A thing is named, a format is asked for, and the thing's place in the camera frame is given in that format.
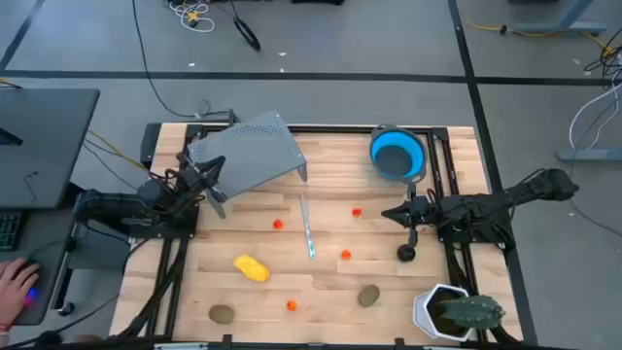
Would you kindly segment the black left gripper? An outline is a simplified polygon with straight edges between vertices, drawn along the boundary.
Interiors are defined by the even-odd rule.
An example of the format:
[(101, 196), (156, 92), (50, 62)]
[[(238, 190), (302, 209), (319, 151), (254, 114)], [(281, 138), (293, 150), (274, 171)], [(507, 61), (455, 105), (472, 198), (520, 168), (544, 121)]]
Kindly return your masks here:
[(225, 193), (219, 188), (220, 173), (226, 157), (218, 156), (206, 162), (194, 162), (186, 154), (176, 155), (180, 162), (179, 175), (188, 191), (198, 195), (207, 192), (216, 200), (226, 200)]

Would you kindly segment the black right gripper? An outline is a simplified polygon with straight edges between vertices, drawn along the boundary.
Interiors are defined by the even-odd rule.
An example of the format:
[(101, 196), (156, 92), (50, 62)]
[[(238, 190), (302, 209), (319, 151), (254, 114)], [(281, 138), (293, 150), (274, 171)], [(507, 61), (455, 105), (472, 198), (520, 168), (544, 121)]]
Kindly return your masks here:
[(407, 247), (414, 249), (418, 243), (416, 227), (429, 225), (434, 221), (435, 212), (438, 210), (438, 195), (432, 189), (418, 195), (416, 185), (410, 183), (407, 188), (407, 200), (408, 202), (403, 202), (395, 208), (382, 211), (381, 215), (409, 229)]

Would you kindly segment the blue collapsible colander bowl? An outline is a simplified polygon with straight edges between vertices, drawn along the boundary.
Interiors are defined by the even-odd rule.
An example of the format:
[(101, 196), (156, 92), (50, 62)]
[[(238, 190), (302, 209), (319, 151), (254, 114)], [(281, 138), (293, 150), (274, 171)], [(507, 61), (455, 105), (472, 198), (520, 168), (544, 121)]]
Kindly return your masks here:
[(418, 183), (426, 177), (427, 152), (413, 132), (394, 124), (380, 124), (370, 136), (370, 159), (382, 177), (404, 184)]

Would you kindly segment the brown kiwi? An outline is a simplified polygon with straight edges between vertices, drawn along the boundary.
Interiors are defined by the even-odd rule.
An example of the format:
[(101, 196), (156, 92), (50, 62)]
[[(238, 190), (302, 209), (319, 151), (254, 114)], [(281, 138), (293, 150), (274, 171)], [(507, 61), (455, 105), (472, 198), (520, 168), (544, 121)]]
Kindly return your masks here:
[(209, 319), (219, 325), (230, 325), (235, 313), (232, 307), (224, 304), (213, 305), (208, 311)]
[(376, 285), (366, 285), (359, 291), (357, 302), (361, 307), (370, 307), (379, 297), (380, 289)]

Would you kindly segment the grey perforated metal stand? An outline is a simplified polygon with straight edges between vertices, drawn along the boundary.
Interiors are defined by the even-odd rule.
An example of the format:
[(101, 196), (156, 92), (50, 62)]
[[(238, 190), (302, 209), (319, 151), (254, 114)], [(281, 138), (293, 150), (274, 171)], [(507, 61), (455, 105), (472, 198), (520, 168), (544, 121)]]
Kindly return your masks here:
[(287, 124), (272, 111), (246, 122), (210, 132), (188, 145), (190, 159), (200, 164), (223, 156), (217, 189), (233, 198), (296, 170), (307, 181), (307, 161)]

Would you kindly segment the white hexagonal plant pot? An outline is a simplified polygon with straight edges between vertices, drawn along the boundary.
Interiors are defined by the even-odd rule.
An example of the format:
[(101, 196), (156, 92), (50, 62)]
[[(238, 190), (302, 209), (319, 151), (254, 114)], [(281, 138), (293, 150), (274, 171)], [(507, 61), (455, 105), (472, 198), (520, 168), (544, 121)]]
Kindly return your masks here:
[(414, 298), (413, 323), (431, 338), (464, 342), (470, 338), (474, 330), (443, 319), (441, 315), (444, 309), (440, 303), (465, 297), (468, 297), (468, 292), (463, 288), (436, 284), (430, 291)]

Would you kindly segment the green cactus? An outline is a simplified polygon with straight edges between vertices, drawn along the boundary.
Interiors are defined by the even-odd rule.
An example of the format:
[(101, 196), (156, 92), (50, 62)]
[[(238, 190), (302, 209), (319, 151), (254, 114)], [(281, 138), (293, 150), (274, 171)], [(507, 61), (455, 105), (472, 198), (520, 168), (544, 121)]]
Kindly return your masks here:
[(501, 324), (504, 309), (492, 297), (458, 297), (441, 301), (441, 318), (451, 320), (457, 326), (487, 330)]

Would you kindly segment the grey desk top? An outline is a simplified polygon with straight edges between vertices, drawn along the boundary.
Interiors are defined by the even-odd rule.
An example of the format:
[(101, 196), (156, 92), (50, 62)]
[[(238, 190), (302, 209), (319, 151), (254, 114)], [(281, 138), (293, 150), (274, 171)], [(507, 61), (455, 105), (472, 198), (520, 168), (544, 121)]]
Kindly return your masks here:
[(0, 90), (0, 127), (21, 138), (0, 146), (0, 208), (61, 202), (100, 96), (96, 88)]

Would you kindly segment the grey keyboard tray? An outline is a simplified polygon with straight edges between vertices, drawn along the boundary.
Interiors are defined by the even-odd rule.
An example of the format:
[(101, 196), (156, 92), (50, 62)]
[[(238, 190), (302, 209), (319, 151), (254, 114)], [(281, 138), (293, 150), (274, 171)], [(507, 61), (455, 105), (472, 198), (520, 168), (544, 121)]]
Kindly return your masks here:
[(16, 326), (36, 326), (50, 310), (65, 303), (71, 271), (68, 254), (75, 248), (72, 210), (21, 210), (26, 214), (22, 236), (14, 251), (0, 252), (0, 262), (26, 258), (39, 265), (39, 278), (33, 287), (39, 289), (34, 304), (25, 306), (14, 321)]

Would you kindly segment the grey desk foot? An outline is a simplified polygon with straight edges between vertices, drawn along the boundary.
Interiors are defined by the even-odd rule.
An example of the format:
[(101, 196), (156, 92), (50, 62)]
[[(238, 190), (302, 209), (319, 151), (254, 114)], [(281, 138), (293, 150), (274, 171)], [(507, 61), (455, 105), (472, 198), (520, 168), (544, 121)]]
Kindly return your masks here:
[(622, 148), (562, 150), (556, 153), (559, 161), (622, 162)]

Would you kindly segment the black monitor stand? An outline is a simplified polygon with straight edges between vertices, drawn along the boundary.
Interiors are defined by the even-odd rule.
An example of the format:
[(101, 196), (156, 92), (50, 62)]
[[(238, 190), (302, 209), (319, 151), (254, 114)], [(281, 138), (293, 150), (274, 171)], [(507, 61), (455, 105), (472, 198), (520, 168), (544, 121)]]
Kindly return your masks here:
[(8, 130), (0, 127), (0, 146), (8, 145), (8, 146), (20, 146), (23, 143), (23, 140)]

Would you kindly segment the black keyboard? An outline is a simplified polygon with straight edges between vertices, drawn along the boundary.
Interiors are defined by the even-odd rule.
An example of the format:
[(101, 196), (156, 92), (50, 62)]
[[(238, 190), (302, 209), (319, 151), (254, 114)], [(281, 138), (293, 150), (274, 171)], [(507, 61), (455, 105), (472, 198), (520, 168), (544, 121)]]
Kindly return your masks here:
[(25, 218), (23, 211), (0, 210), (0, 252), (17, 248)]

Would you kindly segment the person's hand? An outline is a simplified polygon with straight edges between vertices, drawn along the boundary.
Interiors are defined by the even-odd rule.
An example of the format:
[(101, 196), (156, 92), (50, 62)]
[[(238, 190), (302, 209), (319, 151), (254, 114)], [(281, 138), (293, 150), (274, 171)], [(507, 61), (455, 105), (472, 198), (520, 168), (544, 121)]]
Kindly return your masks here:
[(39, 265), (26, 258), (0, 262), (0, 331), (7, 331), (37, 282)]

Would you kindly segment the wooden desk grey legs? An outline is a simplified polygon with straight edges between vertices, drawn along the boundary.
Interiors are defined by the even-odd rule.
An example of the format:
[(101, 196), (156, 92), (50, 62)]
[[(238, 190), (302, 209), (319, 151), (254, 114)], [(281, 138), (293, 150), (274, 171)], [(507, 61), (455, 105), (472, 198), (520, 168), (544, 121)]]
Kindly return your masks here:
[(515, 33), (545, 35), (554, 33), (587, 33), (600, 35), (607, 31), (603, 22), (580, 21), (593, 0), (570, 0), (570, 6), (557, 20), (540, 23), (520, 23), (511, 27)]

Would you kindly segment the black aluminium extrusion frame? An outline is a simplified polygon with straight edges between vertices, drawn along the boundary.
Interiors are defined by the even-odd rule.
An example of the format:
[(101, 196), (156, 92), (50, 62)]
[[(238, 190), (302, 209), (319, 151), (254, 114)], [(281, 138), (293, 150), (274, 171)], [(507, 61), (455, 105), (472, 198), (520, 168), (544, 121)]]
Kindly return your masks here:
[[(181, 291), (161, 307), (157, 325), (177, 341), (423, 345), (428, 336), (412, 320), (414, 298), (449, 279), (445, 252), (434, 230), (420, 231), (413, 262), (397, 259), (408, 233), (382, 217), (401, 204), (403, 184), (381, 178), (372, 166), (365, 126), (305, 125), (295, 139), (307, 161), (307, 181), (288, 173), (225, 204), (225, 217), (200, 208)], [(316, 259), (308, 254), (299, 195), (307, 201)], [(352, 210), (360, 208), (359, 217)], [(273, 223), (281, 220), (282, 229)], [(341, 252), (349, 250), (350, 260)], [(234, 265), (249, 255), (270, 271), (249, 280)], [(380, 289), (370, 307), (357, 302), (366, 285)], [(287, 308), (294, 300), (296, 311)], [(233, 308), (230, 325), (208, 317), (216, 304)]]

